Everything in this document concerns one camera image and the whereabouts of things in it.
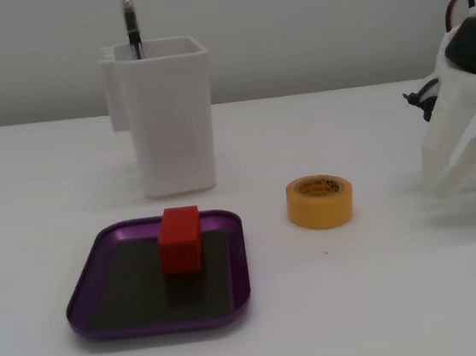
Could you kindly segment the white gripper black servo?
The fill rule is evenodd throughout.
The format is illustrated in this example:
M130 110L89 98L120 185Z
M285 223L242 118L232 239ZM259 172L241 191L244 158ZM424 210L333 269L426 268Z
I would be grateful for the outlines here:
M414 105L429 122L422 147L422 169L432 192L458 193L476 180L476 132L455 164L450 157L476 115L476 5L459 25L450 0L444 13L445 31L436 60L436 76L414 93Z

